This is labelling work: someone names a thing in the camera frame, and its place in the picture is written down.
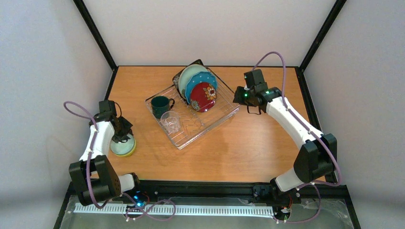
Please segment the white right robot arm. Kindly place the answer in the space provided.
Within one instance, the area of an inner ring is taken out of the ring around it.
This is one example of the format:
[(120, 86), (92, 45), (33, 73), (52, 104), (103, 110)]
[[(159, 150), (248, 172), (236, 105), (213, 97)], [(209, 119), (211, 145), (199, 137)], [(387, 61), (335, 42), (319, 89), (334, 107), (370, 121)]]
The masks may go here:
[(260, 69), (244, 73), (246, 85), (239, 86), (234, 103), (247, 108), (258, 107), (275, 119), (297, 145), (299, 152), (293, 167), (269, 183), (269, 195), (274, 200), (304, 184), (313, 184), (320, 177), (338, 170), (337, 139), (324, 134), (306, 121), (277, 87), (269, 88)]

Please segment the dark green cup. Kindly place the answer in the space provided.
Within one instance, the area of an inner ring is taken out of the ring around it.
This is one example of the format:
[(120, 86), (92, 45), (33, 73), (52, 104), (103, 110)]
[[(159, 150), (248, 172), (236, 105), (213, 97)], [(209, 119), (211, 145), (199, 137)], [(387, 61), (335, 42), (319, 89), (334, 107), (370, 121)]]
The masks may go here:
[(175, 105), (175, 100), (173, 98), (168, 98), (165, 96), (155, 96), (151, 100), (151, 108), (153, 116), (160, 119), (161, 116), (170, 111)]

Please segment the light green round plate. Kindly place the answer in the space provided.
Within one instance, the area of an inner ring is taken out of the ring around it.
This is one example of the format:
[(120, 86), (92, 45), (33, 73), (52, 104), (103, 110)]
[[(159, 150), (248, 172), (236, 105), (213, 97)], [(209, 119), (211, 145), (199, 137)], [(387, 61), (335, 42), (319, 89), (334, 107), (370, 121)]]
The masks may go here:
[(183, 99), (186, 99), (185, 97), (185, 89), (186, 86), (189, 82), (189, 80), (197, 73), (200, 72), (207, 72), (207, 68), (205, 68), (203, 65), (200, 64), (191, 64), (190, 66), (187, 66), (182, 73), (179, 76), (179, 82), (178, 82), (178, 89), (180, 92), (180, 95), (182, 96)]

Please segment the dark red plate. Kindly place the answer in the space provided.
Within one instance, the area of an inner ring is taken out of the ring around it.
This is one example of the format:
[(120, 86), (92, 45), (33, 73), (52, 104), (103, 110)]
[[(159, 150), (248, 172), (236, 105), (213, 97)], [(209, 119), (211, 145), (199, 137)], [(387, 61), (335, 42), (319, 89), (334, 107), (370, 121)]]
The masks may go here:
[(213, 108), (216, 102), (216, 89), (207, 82), (194, 86), (190, 94), (190, 104), (197, 112), (206, 112)]

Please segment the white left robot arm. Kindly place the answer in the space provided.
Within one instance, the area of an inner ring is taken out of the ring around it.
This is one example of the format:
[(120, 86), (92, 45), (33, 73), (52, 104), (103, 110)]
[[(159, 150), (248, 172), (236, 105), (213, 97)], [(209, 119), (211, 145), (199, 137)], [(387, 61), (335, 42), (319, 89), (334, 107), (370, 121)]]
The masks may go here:
[(139, 189), (139, 178), (135, 173), (117, 175), (108, 160), (108, 153), (130, 156), (136, 148), (132, 124), (118, 115), (119, 106), (112, 100), (99, 102), (99, 113), (91, 115), (81, 105), (66, 101), (82, 109), (88, 119), (90, 136), (84, 153), (78, 162), (71, 163), (69, 174), (73, 187), (83, 206), (94, 205), (102, 209), (108, 201), (130, 190)]

